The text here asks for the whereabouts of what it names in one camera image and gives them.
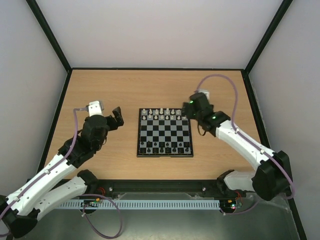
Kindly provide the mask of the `black folding chess board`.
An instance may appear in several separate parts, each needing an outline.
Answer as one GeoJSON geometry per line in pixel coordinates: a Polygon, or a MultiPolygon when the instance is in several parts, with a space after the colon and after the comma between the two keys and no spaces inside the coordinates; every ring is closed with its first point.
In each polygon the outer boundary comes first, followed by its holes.
{"type": "Polygon", "coordinates": [[[193,140],[191,123],[185,117],[182,116],[182,110],[180,108],[169,108],[170,113],[166,114],[166,109],[163,108],[163,114],[160,114],[161,108],[145,108],[146,113],[143,113],[143,108],[139,109],[138,131],[137,131],[137,152],[136,156],[142,157],[187,157],[192,158],[194,156],[193,140]],[[152,119],[148,119],[149,110],[153,110],[152,119]],[[175,110],[175,114],[171,115],[172,109],[175,110]],[[180,110],[180,120],[177,120],[176,110],[180,110]],[[151,147],[147,147],[147,142],[152,142],[151,147]],[[160,152],[160,142],[164,142],[164,152],[160,152]],[[176,147],[172,147],[172,142],[176,143],[176,147]],[[184,143],[189,142],[189,147],[185,147],[184,143]],[[166,153],[166,148],[170,147],[170,153],[166,153]],[[141,153],[141,149],[145,148],[145,153],[141,153]],[[158,148],[158,153],[153,153],[153,149],[158,148]]]}

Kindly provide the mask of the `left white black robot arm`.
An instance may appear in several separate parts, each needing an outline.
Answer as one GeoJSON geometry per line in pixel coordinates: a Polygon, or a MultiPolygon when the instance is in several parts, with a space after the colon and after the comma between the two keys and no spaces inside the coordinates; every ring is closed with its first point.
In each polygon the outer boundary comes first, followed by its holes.
{"type": "Polygon", "coordinates": [[[81,130],[75,129],[52,160],[25,185],[0,198],[0,219],[8,234],[18,239],[28,234],[50,211],[75,197],[97,197],[98,179],[89,170],[80,171],[66,183],[57,184],[91,159],[107,140],[109,131],[124,125],[121,108],[104,116],[99,101],[84,108],[88,117],[81,130]]]}

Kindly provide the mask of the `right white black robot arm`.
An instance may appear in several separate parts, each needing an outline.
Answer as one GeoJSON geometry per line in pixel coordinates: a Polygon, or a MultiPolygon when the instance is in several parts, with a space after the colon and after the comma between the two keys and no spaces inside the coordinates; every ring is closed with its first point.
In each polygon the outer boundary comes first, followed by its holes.
{"type": "Polygon", "coordinates": [[[235,190],[250,191],[270,201],[292,185],[289,156],[284,151],[275,152],[260,144],[243,132],[232,117],[214,111],[204,93],[191,95],[189,101],[183,103],[181,114],[196,120],[205,133],[227,143],[252,166],[252,172],[229,170],[223,173],[218,183],[222,195],[229,196],[235,190]]]}

